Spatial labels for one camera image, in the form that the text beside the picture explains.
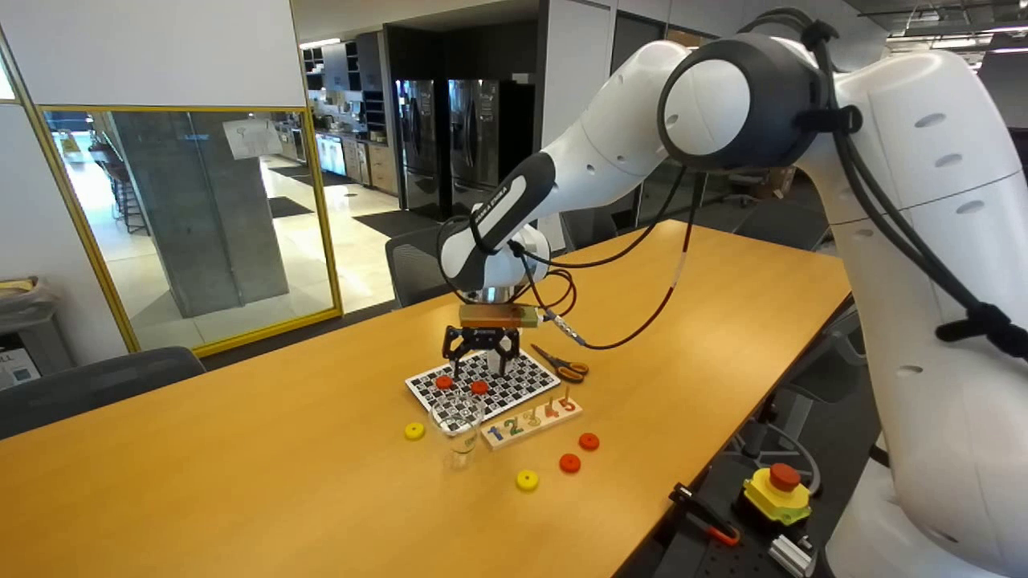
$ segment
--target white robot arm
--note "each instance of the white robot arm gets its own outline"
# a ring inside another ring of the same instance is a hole
[[[551,256],[534,218],[609,207],[667,153],[690,168],[796,164],[854,287],[891,448],[891,470],[866,470],[833,536],[834,573],[1028,575],[1028,366],[984,338],[934,338],[968,302],[898,249],[849,179],[859,153],[929,253],[1008,314],[970,327],[1008,340],[1008,322],[1028,322],[1028,190],[1008,132],[954,56],[884,57],[828,88],[854,117],[823,113],[834,104],[796,42],[740,35],[694,51],[651,42],[444,242],[444,272],[464,291],[542,277],[507,242]],[[851,121],[851,150],[823,132],[833,121]]]

